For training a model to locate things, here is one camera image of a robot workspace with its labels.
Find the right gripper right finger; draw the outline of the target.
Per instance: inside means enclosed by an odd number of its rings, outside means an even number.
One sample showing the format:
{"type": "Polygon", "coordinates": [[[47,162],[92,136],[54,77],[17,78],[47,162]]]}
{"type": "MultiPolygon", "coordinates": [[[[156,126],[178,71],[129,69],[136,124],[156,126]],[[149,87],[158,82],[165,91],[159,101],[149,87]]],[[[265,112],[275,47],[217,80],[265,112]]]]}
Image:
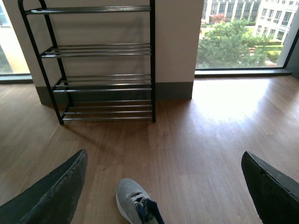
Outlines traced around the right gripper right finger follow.
{"type": "Polygon", "coordinates": [[[241,167],[262,223],[299,222],[298,182],[248,151],[242,156],[241,167]]]}

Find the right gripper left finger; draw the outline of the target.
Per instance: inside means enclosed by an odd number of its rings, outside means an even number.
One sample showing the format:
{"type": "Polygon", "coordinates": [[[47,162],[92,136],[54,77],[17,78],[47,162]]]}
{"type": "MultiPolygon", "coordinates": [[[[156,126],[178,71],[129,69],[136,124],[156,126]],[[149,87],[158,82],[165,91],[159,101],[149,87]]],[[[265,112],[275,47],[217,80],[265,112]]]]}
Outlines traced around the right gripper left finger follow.
{"type": "Polygon", "coordinates": [[[0,207],[2,224],[69,224],[85,183],[87,152],[76,152],[0,207]]]}

